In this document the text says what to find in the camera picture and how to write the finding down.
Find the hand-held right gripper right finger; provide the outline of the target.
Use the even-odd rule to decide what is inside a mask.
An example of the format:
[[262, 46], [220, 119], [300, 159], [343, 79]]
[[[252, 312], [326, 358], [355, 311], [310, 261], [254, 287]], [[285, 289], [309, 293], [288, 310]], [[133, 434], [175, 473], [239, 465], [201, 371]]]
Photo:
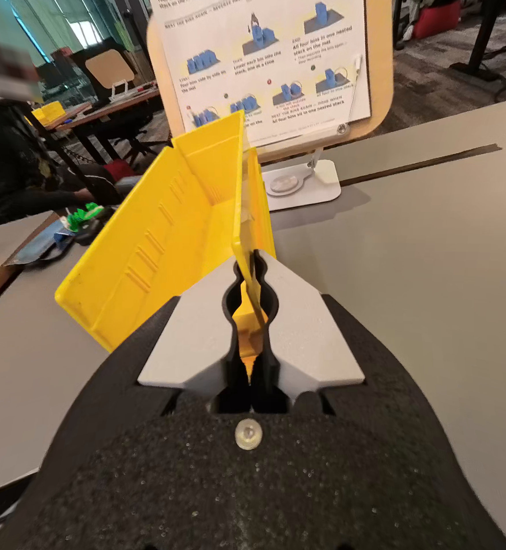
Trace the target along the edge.
[[254, 253], [267, 320], [251, 373], [253, 404], [289, 404], [306, 392], [365, 381], [322, 294], [273, 256]]

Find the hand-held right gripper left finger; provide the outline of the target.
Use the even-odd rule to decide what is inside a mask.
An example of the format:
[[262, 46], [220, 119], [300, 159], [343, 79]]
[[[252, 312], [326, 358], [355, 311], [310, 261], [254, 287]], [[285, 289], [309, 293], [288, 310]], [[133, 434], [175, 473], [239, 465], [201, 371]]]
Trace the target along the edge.
[[233, 315], [242, 304], [243, 276], [234, 257], [186, 290], [138, 377], [142, 386], [189, 390], [215, 398], [246, 391]]

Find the dark grey pouch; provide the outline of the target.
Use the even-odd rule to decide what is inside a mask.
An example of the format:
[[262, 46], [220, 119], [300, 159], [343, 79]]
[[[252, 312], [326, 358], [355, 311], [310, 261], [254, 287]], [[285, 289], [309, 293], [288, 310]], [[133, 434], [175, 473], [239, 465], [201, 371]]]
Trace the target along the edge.
[[54, 261], [66, 253], [75, 236], [74, 232], [64, 226], [61, 219], [57, 219], [19, 250], [11, 263], [25, 266]]

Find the dark rounded object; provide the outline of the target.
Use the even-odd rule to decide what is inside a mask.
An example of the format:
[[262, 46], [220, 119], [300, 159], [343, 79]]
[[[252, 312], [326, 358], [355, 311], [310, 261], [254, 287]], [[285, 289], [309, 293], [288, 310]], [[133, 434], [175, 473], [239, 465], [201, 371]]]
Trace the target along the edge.
[[98, 218], [90, 218], [84, 221], [76, 233], [76, 243], [81, 246], [89, 246], [103, 228], [104, 222]]

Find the brown background table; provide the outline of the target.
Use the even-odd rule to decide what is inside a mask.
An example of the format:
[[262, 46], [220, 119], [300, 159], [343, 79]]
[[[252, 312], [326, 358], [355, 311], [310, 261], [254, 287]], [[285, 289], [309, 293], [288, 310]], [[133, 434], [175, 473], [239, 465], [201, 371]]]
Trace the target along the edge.
[[58, 133], [70, 131], [97, 164], [107, 164], [108, 161], [91, 142], [91, 137], [96, 139], [109, 161], [123, 160], [131, 167], [139, 156], [154, 155], [152, 147], [168, 144], [167, 140], [139, 139], [141, 134], [145, 134], [144, 128], [152, 122], [154, 115], [164, 111], [156, 86], [100, 109], [92, 109], [88, 103], [80, 105], [80, 108], [76, 116], [71, 117], [67, 113], [46, 129]]

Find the grey desk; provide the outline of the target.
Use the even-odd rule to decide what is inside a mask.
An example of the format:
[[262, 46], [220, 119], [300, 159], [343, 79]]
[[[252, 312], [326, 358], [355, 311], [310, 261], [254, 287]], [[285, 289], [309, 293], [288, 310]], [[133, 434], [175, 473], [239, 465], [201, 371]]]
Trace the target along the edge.
[[0, 225], [0, 296], [23, 270], [7, 262], [57, 219], [54, 212], [45, 212]]
[[506, 101], [324, 150], [341, 186], [506, 148]]
[[[408, 370], [506, 534], [506, 144], [273, 215], [281, 263], [332, 295]], [[107, 353], [55, 302], [83, 254], [0, 297], [0, 486], [35, 470]]]

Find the red bag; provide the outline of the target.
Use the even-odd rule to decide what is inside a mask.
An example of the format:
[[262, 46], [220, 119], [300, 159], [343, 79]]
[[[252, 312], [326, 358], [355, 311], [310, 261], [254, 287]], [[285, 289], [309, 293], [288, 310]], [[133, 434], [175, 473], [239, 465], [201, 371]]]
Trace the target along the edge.
[[124, 178], [135, 177], [137, 175], [129, 164], [122, 159], [112, 160], [104, 164], [103, 168], [110, 174], [114, 183], [118, 183]]

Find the instruction sheet on wooden stand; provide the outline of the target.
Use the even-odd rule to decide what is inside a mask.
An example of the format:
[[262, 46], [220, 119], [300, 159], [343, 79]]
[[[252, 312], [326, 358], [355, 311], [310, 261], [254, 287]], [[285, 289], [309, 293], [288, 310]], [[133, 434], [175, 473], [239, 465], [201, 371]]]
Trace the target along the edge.
[[[393, 99], [392, 2], [365, 2], [371, 117], [339, 126], [332, 124], [316, 132], [269, 144], [254, 145], [248, 139], [257, 149], [259, 162], [270, 163], [263, 168], [263, 180], [272, 212], [338, 198], [341, 190], [334, 163], [325, 160], [317, 165], [323, 149], [366, 136], [381, 124], [390, 109]], [[190, 132], [184, 129], [160, 32], [152, 14], [147, 27], [147, 49], [172, 135]]]

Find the printed instruction sheet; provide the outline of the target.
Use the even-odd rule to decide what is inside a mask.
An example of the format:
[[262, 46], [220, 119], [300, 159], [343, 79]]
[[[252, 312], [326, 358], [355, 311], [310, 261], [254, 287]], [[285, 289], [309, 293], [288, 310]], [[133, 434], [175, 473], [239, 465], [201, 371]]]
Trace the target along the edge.
[[263, 145], [371, 117], [365, 1], [150, 1], [185, 132]]

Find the small green objects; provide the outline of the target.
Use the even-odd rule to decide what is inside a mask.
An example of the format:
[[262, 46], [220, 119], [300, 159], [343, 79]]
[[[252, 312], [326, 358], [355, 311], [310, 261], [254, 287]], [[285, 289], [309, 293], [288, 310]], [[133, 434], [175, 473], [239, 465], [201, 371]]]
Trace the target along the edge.
[[97, 203], [85, 204], [85, 209], [77, 209], [66, 216], [65, 227], [73, 233], [77, 233], [81, 227], [90, 220], [100, 215], [105, 208]]

